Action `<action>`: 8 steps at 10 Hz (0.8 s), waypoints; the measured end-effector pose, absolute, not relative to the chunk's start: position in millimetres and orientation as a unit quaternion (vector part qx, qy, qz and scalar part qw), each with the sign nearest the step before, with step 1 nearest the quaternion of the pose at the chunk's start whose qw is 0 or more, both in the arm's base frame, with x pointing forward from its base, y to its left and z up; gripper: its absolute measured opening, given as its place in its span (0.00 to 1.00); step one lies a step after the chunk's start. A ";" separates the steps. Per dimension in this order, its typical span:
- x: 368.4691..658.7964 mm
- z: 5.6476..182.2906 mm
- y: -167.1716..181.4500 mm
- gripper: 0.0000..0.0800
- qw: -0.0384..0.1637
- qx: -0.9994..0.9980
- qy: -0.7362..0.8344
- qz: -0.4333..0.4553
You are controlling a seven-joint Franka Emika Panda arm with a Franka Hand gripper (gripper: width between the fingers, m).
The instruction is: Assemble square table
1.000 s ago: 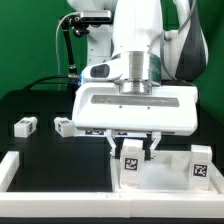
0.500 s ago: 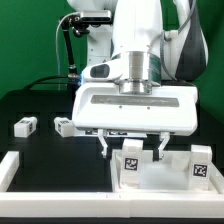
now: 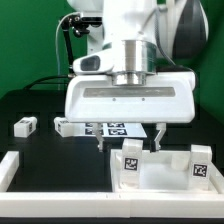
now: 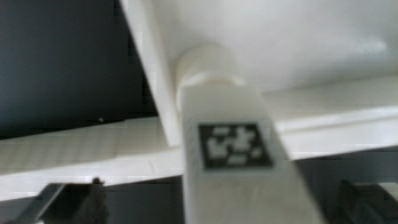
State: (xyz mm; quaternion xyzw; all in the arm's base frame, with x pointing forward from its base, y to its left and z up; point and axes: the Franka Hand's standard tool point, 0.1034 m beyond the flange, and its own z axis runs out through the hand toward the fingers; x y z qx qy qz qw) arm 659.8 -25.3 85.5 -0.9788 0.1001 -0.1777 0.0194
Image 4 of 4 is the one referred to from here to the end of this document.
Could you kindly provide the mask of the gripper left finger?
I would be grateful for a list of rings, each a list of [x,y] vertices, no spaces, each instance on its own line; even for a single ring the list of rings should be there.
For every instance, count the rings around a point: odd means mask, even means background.
[[[105,182],[50,183],[11,224],[109,224]]]

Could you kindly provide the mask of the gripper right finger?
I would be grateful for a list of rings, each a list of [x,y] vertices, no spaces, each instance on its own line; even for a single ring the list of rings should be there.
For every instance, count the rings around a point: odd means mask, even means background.
[[[398,224],[398,183],[342,181],[334,224]]]

